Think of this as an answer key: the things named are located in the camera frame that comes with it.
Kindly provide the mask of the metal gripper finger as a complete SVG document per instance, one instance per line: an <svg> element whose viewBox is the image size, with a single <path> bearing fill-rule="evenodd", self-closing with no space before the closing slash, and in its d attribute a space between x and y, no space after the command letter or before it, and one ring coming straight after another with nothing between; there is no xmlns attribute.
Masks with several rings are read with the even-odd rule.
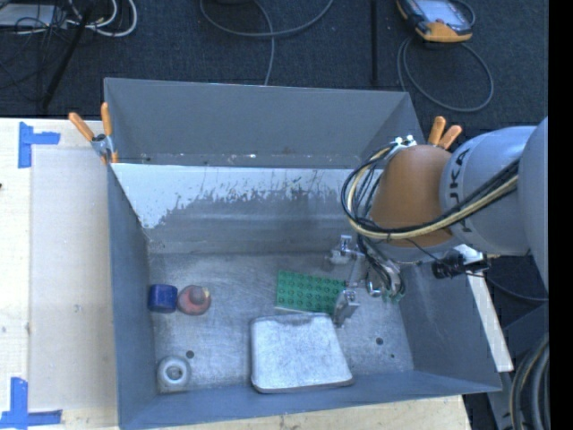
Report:
<svg viewBox="0 0 573 430"><path fill-rule="evenodd" d="M360 248L354 244L353 237L341 235L338 244L329 251L329 262L333 265L344 265L362 260L364 255Z"/></svg>
<svg viewBox="0 0 573 430"><path fill-rule="evenodd" d="M357 291L353 288L343 289L337 296L332 312L332 322L337 328L342 328L346 319L351 318L360 306Z"/></svg>

